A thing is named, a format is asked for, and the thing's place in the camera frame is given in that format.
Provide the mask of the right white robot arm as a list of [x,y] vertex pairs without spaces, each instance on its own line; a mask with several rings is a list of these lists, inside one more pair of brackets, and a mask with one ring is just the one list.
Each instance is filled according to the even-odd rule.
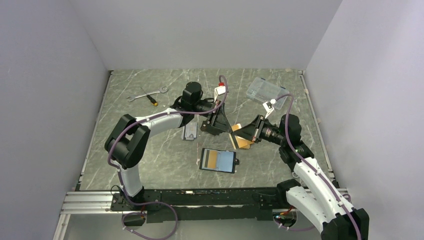
[[314,154],[301,139],[300,120],[293,114],[282,116],[278,126],[262,115],[232,135],[253,143],[262,140],[279,146],[280,157],[306,185],[295,179],[279,183],[275,200],[282,207],[293,206],[318,230],[323,240],[366,240],[370,217],[356,208],[324,174]]

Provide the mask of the black leather card holder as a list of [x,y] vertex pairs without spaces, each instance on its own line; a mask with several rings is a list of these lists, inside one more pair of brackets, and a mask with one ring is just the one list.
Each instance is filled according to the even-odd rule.
[[[215,169],[203,168],[203,157],[204,157],[205,150],[218,151],[217,166]],[[237,154],[234,151],[217,150],[212,148],[202,148],[198,166],[200,170],[204,170],[204,171],[234,174],[236,172],[236,166],[238,166],[239,164],[240,164],[240,160],[237,158]]]

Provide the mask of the tan wooden block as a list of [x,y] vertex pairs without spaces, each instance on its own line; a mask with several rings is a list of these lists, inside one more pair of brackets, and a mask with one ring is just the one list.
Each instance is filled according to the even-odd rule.
[[241,138],[239,136],[236,137],[236,142],[239,149],[249,149],[251,145],[254,144],[254,142]]

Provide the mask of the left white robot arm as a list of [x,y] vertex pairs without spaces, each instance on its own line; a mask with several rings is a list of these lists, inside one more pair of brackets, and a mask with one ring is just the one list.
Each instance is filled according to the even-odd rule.
[[144,186],[139,167],[149,138],[171,129],[186,126],[195,115],[206,118],[201,130],[211,135],[231,133],[231,125],[225,115],[225,104],[214,98],[202,98],[202,86],[191,81],[182,95],[166,110],[141,118],[123,115],[104,145],[108,163],[115,167],[120,182],[124,204],[131,210],[144,203]]

